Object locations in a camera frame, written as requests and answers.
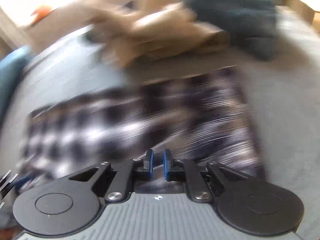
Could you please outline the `dark plaid shirt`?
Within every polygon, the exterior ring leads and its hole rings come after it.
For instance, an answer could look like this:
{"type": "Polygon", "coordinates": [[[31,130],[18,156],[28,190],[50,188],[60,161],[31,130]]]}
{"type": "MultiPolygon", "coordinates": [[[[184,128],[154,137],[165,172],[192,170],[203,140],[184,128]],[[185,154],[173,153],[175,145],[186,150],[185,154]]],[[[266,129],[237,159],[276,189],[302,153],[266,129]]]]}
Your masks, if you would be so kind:
{"type": "Polygon", "coordinates": [[[199,165],[217,161],[260,179],[265,169],[235,66],[206,74],[86,93],[28,115],[18,193],[83,168],[155,153],[145,188],[171,189],[162,152],[199,165]]]}

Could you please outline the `beige trousers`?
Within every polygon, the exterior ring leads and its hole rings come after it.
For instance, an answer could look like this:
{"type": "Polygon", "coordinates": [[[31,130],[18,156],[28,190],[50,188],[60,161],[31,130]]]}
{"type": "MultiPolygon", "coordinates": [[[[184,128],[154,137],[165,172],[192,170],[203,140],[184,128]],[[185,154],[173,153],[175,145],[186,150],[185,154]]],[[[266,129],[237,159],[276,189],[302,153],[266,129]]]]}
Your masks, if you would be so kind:
{"type": "Polygon", "coordinates": [[[163,59],[192,52],[211,53],[230,45],[227,31],[208,22],[183,0],[133,0],[130,9],[88,0],[93,41],[103,44],[102,60],[127,67],[138,58],[163,59]]]}

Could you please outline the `blue pillow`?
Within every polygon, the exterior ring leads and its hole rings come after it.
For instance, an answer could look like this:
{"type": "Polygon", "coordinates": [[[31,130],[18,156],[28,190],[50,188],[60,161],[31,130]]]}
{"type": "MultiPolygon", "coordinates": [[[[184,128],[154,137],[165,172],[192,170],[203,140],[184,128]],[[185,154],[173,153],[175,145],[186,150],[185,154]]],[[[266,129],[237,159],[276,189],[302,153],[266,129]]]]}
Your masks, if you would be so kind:
{"type": "Polygon", "coordinates": [[[23,68],[33,59],[31,49],[23,46],[1,60],[1,126],[13,93],[20,82],[23,68]]]}

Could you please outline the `blue denim jeans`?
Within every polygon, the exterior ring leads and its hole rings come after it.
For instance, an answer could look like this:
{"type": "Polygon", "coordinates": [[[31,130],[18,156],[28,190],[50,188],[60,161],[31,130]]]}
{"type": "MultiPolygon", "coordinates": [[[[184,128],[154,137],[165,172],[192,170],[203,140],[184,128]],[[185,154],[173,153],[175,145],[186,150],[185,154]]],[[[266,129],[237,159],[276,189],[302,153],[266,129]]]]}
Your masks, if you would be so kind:
{"type": "Polygon", "coordinates": [[[198,20],[230,34],[231,44],[260,60],[272,60],[277,48],[277,12],[272,0],[184,0],[198,20]]]}

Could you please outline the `orange object on windowsill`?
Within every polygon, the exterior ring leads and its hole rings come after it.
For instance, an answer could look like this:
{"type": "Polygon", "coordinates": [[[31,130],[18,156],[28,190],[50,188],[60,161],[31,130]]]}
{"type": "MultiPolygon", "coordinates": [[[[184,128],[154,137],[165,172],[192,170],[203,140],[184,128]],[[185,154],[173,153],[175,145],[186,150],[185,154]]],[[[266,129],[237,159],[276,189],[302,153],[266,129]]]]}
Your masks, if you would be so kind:
{"type": "Polygon", "coordinates": [[[51,6],[45,5],[45,4],[37,7],[33,11],[33,13],[31,14],[32,16],[34,16],[34,19],[31,23],[31,25],[35,25],[38,22],[40,22],[41,20],[43,20],[45,17],[47,17],[51,13],[52,10],[53,9],[51,6]]]}

